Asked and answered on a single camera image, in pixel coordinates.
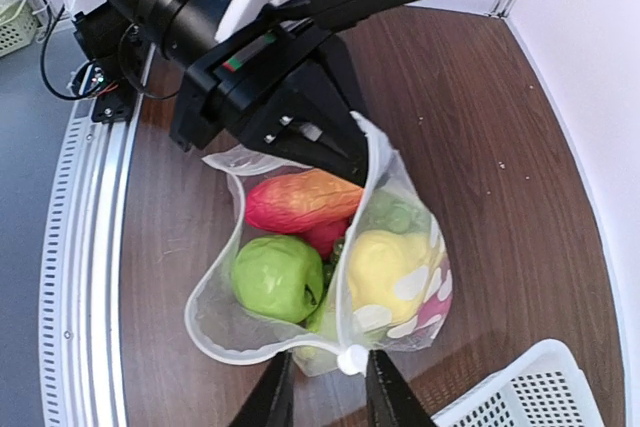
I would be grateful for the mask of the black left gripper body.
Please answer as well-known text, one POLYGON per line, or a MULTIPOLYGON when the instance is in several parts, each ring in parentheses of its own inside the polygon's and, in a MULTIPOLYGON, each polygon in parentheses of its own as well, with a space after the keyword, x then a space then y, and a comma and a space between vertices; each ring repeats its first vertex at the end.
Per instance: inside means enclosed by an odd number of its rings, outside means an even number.
POLYGON ((183 80, 171 125, 185 149, 204 148, 219 133, 249 148, 249 121, 304 122, 311 102, 302 93, 302 66, 330 36, 311 19, 260 17, 228 40, 215 39, 231 0, 107 0, 143 38, 178 64, 183 80))

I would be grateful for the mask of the red orange fake mango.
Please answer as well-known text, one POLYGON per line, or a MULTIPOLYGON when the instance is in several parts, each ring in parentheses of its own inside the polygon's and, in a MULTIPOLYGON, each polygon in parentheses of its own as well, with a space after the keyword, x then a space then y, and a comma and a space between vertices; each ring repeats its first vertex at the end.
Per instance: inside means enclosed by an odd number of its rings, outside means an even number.
POLYGON ((265 231, 292 234, 352 216, 364 189, 320 169, 267 179, 249 192, 245 221, 265 231))

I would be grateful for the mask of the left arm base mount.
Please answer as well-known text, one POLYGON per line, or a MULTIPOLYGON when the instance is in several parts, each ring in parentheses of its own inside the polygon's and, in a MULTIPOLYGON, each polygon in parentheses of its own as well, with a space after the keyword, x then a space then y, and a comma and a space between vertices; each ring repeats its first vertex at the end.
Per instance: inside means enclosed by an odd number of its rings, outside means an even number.
POLYGON ((95 92, 74 107, 72 117, 89 118, 94 123, 129 122, 138 101, 137 92, 126 80, 109 80, 102 69, 92 62, 86 62, 72 72, 72 79, 67 85, 69 93, 74 97, 95 92))

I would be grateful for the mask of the yellow fake lemon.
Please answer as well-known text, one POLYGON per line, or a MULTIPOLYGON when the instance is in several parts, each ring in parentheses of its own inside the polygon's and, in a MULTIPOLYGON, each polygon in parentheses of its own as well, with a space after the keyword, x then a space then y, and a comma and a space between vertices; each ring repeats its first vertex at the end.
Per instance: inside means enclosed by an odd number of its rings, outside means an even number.
POLYGON ((444 258, 444 241, 421 232, 369 230, 355 241, 347 281, 358 327, 369 332, 413 322, 431 277, 444 258))

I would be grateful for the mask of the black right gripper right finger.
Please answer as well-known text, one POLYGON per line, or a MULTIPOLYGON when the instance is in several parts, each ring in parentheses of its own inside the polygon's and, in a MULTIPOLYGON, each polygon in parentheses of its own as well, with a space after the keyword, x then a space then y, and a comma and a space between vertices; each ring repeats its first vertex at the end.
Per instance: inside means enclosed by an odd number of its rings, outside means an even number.
POLYGON ((365 385, 369 426, 436 426, 385 351, 369 352, 365 385))

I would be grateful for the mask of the clear zip top bag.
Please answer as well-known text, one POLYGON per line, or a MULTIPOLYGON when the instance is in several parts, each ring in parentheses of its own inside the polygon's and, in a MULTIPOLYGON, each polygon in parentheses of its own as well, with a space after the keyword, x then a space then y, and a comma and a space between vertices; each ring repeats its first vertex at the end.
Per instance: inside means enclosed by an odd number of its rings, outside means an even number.
POLYGON ((361 187, 241 146, 205 158, 226 177, 234 222, 185 307, 205 355, 252 365, 291 351, 307 376, 355 375, 372 350, 437 337, 453 300, 444 236, 387 136, 356 121, 361 187))

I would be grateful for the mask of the red fake apple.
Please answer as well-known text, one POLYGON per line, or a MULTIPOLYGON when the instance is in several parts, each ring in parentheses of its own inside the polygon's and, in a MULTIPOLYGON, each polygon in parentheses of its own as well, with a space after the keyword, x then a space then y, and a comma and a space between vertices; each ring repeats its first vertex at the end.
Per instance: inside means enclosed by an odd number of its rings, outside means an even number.
POLYGON ((322 259, 328 258, 333 252, 334 244, 344 237, 349 227, 349 219, 318 224, 306 232, 299 234, 299 237, 311 245, 322 259))

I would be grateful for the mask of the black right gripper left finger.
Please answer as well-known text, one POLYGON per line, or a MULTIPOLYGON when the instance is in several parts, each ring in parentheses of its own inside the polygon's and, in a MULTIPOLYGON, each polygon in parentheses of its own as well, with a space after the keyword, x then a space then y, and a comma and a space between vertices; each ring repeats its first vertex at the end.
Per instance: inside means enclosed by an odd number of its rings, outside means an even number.
POLYGON ((293 425, 293 411, 292 353, 280 352, 271 359, 230 426, 288 427, 293 425))

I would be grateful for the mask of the green fake apple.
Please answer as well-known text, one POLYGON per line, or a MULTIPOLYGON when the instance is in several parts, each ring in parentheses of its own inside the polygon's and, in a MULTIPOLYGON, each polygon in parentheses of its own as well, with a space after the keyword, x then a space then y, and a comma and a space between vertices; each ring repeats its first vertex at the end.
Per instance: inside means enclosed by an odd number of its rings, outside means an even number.
POLYGON ((297 237, 262 236, 240 249, 231 282, 245 309, 299 324, 319 307, 324 296, 323 261, 311 245, 297 237))

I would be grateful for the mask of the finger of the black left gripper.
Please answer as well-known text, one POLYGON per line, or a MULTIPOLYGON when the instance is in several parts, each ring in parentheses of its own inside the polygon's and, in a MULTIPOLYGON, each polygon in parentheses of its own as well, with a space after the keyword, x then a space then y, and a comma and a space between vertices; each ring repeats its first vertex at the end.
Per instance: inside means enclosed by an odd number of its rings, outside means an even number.
POLYGON ((314 121, 321 131, 316 140, 304 132, 304 122, 276 125, 275 117, 249 121, 249 148, 310 167, 317 167, 356 185, 368 175, 368 145, 365 134, 347 113, 337 122, 314 121))
POLYGON ((312 51, 302 66, 301 88, 311 102, 305 117, 316 128, 305 135, 349 162, 366 161, 365 134, 352 114, 365 115, 367 109, 349 50, 340 37, 330 36, 312 51))

